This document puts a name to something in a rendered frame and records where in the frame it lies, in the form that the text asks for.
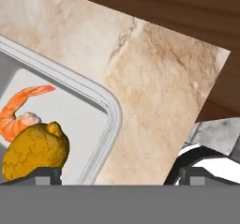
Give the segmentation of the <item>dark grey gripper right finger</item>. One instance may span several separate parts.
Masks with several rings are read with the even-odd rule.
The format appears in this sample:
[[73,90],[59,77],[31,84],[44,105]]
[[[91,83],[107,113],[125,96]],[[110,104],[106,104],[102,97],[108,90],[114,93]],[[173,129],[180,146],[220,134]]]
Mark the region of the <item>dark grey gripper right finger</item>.
[[181,186],[239,186],[239,183],[216,177],[205,168],[188,167],[180,171]]

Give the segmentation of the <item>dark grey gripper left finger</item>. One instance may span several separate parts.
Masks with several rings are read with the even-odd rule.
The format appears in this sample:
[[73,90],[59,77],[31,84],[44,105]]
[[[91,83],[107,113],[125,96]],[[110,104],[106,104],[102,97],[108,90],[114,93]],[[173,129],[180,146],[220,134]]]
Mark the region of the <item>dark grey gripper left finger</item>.
[[60,168],[51,167],[39,167],[24,177],[16,178],[11,181],[2,183],[5,185],[33,185],[33,186],[61,186],[61,174]]

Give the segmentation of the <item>clear grey tupperware container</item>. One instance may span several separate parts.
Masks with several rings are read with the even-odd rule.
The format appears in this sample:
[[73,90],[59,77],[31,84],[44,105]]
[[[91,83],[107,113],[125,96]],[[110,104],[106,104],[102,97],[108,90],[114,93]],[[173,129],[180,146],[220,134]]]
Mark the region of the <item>clear grey tupperware container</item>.
[[23,88],[44,84],[55,89],[28,99],[19,113],[33,112],[44,123],[56,121],[67,135],[63,185],[93,185],[122,125],[117,98],[102,85],[0,36],[0,111]]

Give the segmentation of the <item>black and white round object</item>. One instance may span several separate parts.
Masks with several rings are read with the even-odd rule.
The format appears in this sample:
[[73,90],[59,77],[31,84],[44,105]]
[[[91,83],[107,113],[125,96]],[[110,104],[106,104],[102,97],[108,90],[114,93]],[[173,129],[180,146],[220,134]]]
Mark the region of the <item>black and white round object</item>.
[[216,177],[239,183],[240,186],[240,163],[216,150],[198,144],[185,146],[180,151],[164,185],[181,186],[179,184],[180,171],[188,167],[205,168]]

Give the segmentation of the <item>yellow lemon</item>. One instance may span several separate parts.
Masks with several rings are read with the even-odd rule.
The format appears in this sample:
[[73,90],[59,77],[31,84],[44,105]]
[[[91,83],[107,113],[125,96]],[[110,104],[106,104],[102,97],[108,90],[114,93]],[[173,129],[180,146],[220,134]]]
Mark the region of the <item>yellow lemon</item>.
[[9,182],[40,167],[62,169],[69,150],[68,137],[57,122],[35,124],[21,132],[4,153],[3,178]]

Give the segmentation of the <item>orange shrimp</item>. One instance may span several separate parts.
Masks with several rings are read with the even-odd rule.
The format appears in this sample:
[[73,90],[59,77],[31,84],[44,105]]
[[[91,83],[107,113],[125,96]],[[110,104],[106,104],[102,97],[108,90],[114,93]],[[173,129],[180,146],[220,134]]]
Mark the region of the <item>orange shrimp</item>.
[[38,124],[41,119],[33,112],[25,112],[16,116],[16,112],[30,97],[49,93],[54,87],[49,84],[23,88],[9,99],[7,104],[0,111],[0,135],[7,141],[12,142],[18,134],[28,127]]

